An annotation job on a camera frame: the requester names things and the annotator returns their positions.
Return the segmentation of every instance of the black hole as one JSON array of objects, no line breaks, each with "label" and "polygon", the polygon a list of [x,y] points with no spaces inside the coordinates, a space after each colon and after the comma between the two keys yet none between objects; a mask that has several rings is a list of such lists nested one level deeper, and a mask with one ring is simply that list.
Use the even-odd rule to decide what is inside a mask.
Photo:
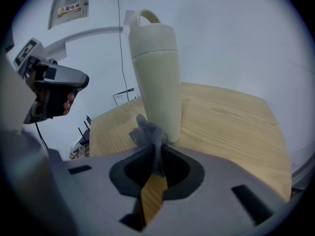
[{"label": "black hole", "polygon": [[186,198],[203,182],[204,169],[193,158],[167,145],[162,146],[162,157],[168,187],[163,193],[163,200]]},{"label": "black hole", "polygon": [[42,107],[42,106],[38,106],[38,107],[36,108],[36,110],[35,110],[35,113],[36,113],[37,115],[39,115],[42,111],[43,111],[43,107]]},{"label": "black hole", "polygon": [[151,174],[152,160],[153,154],[145,153],[128,163],[124,168],[124,172],[127,177],[143,187]]},{"label": "black hole", "polygon": [[137,231],[141,231],[146,226],[140,200],[137,200],[137,202],[135,203],[133,213],[124,216],[120,220],[120,222],[122,222],[126,226],[134,228]]}]

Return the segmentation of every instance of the wooden table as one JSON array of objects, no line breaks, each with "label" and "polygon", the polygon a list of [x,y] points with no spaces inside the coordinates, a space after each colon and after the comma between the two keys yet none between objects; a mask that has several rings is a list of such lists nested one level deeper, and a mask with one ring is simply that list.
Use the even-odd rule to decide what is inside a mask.
[{"label": "wooden table", "polygon": [[[175,145],[229,159],[272,187],[284,201],[291,193],[290,158],[279,125],[267,103],[228,89],[182,83],[182,134]],[[129,132],[145,115],[141,98],[95,118],[90,155],[136,147]],[[141,193],[146,221],[162,204],[166,180],[151,176]]]}]

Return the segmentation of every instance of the black cable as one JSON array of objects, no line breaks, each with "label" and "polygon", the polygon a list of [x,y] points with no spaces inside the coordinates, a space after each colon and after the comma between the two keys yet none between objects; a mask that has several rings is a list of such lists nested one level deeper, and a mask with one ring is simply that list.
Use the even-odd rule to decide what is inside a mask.
[{"label": "black cable", "polygon": [[126,83],[126,79],[125,79],[125,75],[124,75],[122,40],[121,40],[121,36],[120,36],[120,8],[119,8],[119,0],[118,0],[118,17],[119,17],[119,43],[120,43],[120,54],[121,54],[121,56],[122,56],[122,72],[123,72],[123,77],[124,77],[124,81],[125,81],[125,85],[126,85],[127,99],[128,99],[128,101],[129,101],[127,83]]},{"label": "black cable", "polygon": [[40,137],[41,141],[44,143],[45,147],[48,148],[47,145],[46,145],[46,143],[45,143],[45,141],[44,141],[44,138],[41,136],[41,133],[40,133],[40,131],[39,131],[39,128],[38,128],[37,123],[35,123],[35,125],[36,125],[36,128],[37,128],[37,131],[38,131],[38,134],[39,134],[39,137]]}]

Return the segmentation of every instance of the gray plastic surface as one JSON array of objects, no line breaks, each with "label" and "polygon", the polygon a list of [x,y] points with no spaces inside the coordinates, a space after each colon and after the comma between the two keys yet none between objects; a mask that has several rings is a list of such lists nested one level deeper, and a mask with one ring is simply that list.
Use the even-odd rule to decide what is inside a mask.
[{"label": "gray plastic surface", "polygon": [[185,148],[169,147],[192,157],[204,167],[201,186],[188,198],[164,201],[161,210],[144,229],[152,236],[220,235],[244,233],[255,224],[231,188],[245,184],[273,212],[284,202],[266,184],[237,164]]},{"label": "gray plastic surface", "polygon": [[[247,232],[255,227],[255,222],[231,190],[231,188],[243,184],[273,212],[284,205],[282,199],[270,187],[235,163],[180,147],[170,147],[197,160],[205,170],[205,177],[200,187],[189,197],[164,201],[161,210],[141,234],[151,236],[229,236]],[[86,209],[91,209],[89,215],[85,215],[85,217],[88,217],[92,224],[103,221],[104,232],[109,229],[108,221],[114,219],[114,228],[117,230],[115,234],[121,235],[128,230],[137,233],[119,222],[122,217],[132,213],[136,199],[121,195],[117,191],[110,181],[109,170],[114,163],[141,149],[143,148],[67,162],[62,162],[59,155],[59,159],[56,161],[54,159],[56,155],[50,154],[57,185],[60,187],[61,194],[66,198],[70,210],[74,213],[78,227],[81,227],[82,222],[77,220],[76,210],[79,209],[77,207],[80,207],[79,210],[83,212],[84,209],[82,210],[81,206],[84,206]],[[67,169],[82,165],[89,165],[92,169],[74,175],[69,174]],[[69,182],[76,186],[76,192],[73,191],[71,185],[66,184],[64,175],[67,175]],[[84,197],[84,200],[79,199],[77,195]]]}]

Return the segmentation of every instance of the wall-mounted label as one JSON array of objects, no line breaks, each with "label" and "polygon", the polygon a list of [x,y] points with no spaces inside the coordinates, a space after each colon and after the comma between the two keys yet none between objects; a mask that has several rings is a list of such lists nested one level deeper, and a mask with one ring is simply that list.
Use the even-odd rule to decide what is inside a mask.
[{"label": "wall-mounted label", "polygon": [[81,10],[81,3],[75,3],[58,9],[58,17]]},{"label": "wall-mounted label", "polygon": [[134,90],[134,88],[130,88],[130,89],[128,89],[128,97],[127,97],[126,91],[116,93],[113,96],[114,96],[114,100],[116,102],[116,105],[120,106],[120,105],[128,102],[128,100],[131,101],[131,100],[137,98],[137,93]]}]

